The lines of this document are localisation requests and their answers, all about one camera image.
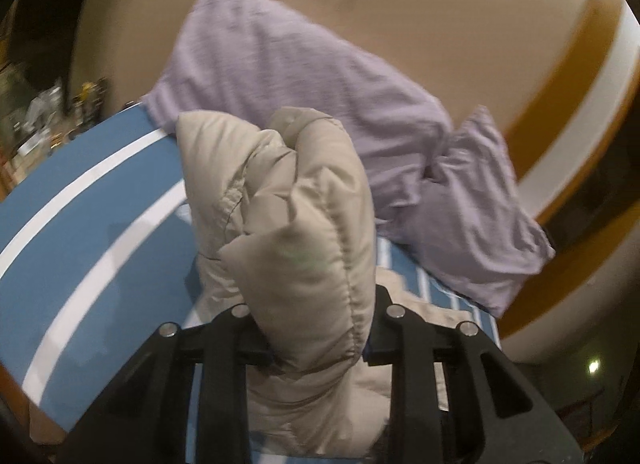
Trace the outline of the beige puffer jacket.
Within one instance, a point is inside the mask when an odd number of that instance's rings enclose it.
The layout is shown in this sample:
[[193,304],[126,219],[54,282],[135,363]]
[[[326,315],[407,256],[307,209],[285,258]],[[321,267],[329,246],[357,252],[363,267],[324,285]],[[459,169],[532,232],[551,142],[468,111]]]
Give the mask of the beige puffer jacket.
[[367,176],[335,118],[283,108],[259,128],[191,111],[176,136],[203,312],[247,305],[276,355],[247,373],[250,428],[273,452],[361,458],[390,406],[390,370],[361,358],[376,287],[427,321],[454,313],[376,268]]

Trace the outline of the blue white striped bedsheet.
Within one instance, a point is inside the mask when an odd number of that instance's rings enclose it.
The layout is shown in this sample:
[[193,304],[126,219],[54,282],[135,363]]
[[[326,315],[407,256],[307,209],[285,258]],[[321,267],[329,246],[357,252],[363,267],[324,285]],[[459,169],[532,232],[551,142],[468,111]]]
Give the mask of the blue white striped bedsheet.
[[[1,361],[65,439],[162,324],[195,328],[218,316],[203,312],[177,136],[153,128],[141,106],[85,132],[28,176],[2,204],[1,243]],[[500,349],[489,314],[446,308],[442,287],[421,269],[397,271],[398,256],[376,242],[376,268],[454,313],[448,325],[426,322],[454,328],[472,321]],[[199,393],[194,385],[183,463],[197,463]],[[247,419],[249,463],[306,455],[271,451],[250,428],[248,406]]]

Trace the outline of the right lavender pillow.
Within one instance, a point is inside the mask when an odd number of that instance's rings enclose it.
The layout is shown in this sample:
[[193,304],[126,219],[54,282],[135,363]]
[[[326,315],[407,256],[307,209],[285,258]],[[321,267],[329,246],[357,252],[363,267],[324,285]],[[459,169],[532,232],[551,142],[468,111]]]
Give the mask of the right lavender pillow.
[[439,146],[420,200],[387,231],[450,290],[500,318],[555,250],[524,210],[506,142],[478,106]]

